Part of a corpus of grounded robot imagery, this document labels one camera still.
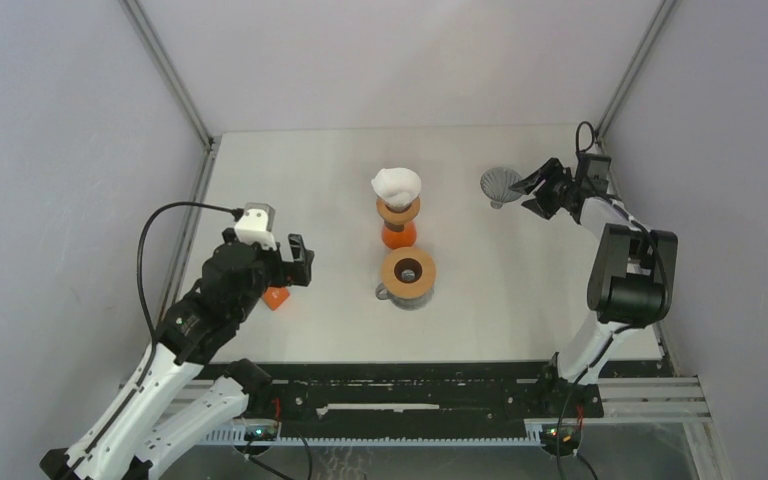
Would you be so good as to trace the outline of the grey ribbed glass dripper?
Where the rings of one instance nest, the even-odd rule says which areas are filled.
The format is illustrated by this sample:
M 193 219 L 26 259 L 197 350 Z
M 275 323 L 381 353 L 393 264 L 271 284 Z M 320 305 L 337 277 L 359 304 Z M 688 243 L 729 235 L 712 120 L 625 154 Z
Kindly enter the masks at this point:
M 490 206 L 498 210 L 504 205 L 522 197 L 519 191 L 512 189 L 521 180 L 522 176 L 513 169 L 493 167 L 482 174 L 480 187 L 484 195 L 489 199 Z

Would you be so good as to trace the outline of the orange glass carafe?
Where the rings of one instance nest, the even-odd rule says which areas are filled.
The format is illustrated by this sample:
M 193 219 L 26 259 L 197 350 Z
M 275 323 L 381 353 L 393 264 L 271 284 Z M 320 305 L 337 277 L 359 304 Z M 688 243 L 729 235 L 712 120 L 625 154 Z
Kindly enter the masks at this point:
M 402 225 L 385 222 L 381 229 L 382 243 L 389 249 L 412 247 L 417 240 L 417 229 L 413 221 Z

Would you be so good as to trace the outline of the white paper coffee filter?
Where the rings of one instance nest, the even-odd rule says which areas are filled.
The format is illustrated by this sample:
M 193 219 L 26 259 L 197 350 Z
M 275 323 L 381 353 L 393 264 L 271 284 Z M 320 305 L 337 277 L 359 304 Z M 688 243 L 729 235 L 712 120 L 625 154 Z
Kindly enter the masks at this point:
M 406 209 L 421 192 L 419 175 L 408 168 L 383 168 L 370 181 L 375 194 L 386 205 L 397 210 Z

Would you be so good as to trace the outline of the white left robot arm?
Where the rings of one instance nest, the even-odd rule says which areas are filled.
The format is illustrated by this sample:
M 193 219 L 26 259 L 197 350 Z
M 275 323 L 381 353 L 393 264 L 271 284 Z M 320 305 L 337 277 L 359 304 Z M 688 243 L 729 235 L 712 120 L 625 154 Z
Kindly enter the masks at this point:
M 165 423 L 178 393 L 238 333 L 270 288 L 312 279 L 313 251 L 299 234 L 288 237 L 292 258 L 279 249 L 234 240 L 225 231 L 201 277 L 166 312 L 155 338 L 114 401 L 78 441 L 49 450 L 39 466 L 50 479 L 156 479 L 219 424 L 265 414 L 270 376 L 248 359 L 231 363 L 207 394 Z

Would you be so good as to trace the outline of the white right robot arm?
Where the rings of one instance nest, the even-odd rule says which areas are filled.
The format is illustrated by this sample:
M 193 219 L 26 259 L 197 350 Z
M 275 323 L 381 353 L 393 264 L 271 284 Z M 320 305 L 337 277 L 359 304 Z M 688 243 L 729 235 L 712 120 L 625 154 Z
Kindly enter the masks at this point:
M 645 226 L 609 191 L 611 159 L 580 153 L 576 169 L 549 159 L 510 186 L 523 207 L 544 219 L 566 211 L 599 242 L 587 283 L 589 314 L 556 355 L 559 377 L 543 383 L 538 402 L 552 416 L 578 400 L 575 386 L 596 382 L 616 348 L 631 334 L 663 320 L 673 297 L 678 237 Z

